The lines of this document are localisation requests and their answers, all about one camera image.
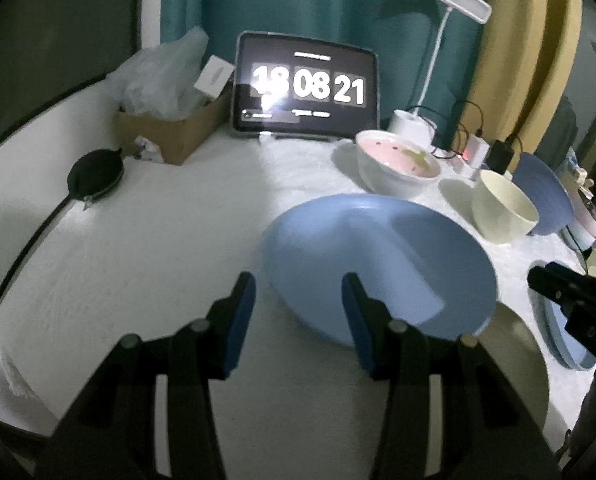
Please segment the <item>digital clock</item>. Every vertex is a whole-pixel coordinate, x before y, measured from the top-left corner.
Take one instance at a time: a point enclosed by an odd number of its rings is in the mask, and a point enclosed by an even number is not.
[[[370,50],[298,36],[238,38],[233,127],[240,132],[353,137],[378,126]]]

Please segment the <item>brown box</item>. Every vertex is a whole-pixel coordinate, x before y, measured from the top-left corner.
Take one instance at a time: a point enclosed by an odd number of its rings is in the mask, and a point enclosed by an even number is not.
[[[185,120],[163,121],[118,112],[114,130],[123,153],[136,155],[139,147],[134,141],[142,136],[159,146],[166,163],[180,166],[220,124],[225,123],[230,107],[231,86],[225,88],[214,102],[196,110]]]

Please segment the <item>dark wall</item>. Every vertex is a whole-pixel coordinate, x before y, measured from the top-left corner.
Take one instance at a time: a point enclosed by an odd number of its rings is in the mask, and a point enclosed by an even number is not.
[[[140,0],[1,0],[0,140],[135,52]]]

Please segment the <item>white lamp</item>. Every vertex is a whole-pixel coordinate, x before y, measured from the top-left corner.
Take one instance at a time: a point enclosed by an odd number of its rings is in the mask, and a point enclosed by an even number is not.
[[[483,0],[440,1],[446,4],[447,9],[440,22],[440,27],[438,27],[433,54],[431,54],[431,61],[429,62],[425,84],[423,85],[420,97],[418,98],[417,104],[415,104],[413,113],[396,110],[398,114],[396,115],[396,113],[394,113],[394,117],[389,125],[390,132],[402,135],[408,140],[420,144],[423,148],[429,148],[431,146],[434,131],[432,131],[429,121],[418,116],[418,110],[427,96],[431,74],[433,73],[433,68],[435,67],[435,62],[438,58],[438,51],[440,51],[440,43],[443,39],[444,27],[446,27],[449,14],[451,14],[452,10],[456,9],[478,23],[487,23],[489,16],[491,16],[491,6]]]

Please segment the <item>translucent plastic bag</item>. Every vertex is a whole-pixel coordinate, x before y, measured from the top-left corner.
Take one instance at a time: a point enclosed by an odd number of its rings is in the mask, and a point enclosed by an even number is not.
[[[133,115],[179,121],[202,107],[206,97],[193,85],[209,36],[193,27],[172,43],[140,50],[107,75],[111,95]]]

